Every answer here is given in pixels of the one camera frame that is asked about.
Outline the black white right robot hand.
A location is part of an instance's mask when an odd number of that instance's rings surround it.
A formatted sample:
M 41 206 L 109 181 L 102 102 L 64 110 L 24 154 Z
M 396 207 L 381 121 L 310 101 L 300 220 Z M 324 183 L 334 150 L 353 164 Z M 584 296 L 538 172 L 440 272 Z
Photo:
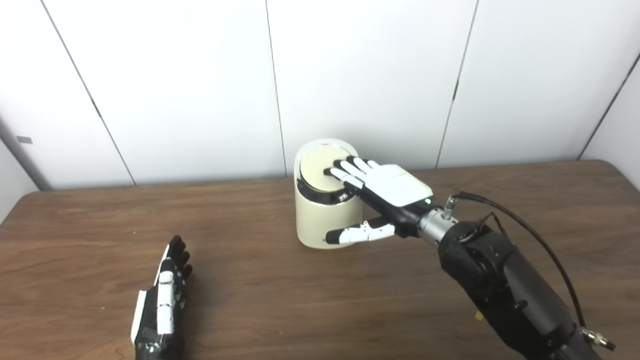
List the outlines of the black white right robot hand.
M 327 244 L 347 245 L 393 236 L 438 244 L 439 237 L 430 235 L 425 227 L 430 216 L 442 207 L 432 189 L 404 168 L 350 155 L 334 161 L 323 173 L 341 182 L 348 195 L 360 198 L 379 214 L 377 218 L 327 232 Z

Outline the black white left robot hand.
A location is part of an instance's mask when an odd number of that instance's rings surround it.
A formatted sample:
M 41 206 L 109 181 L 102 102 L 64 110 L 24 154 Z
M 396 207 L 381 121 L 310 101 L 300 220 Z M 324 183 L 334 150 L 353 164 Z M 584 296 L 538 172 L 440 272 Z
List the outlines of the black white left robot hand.
M 164 249 L 153 286 L 139 291 L 130 340 L 137 360 L 181 360 L 185 353 L 183 319 L 187 283 L 193 273 L 180 235 Z

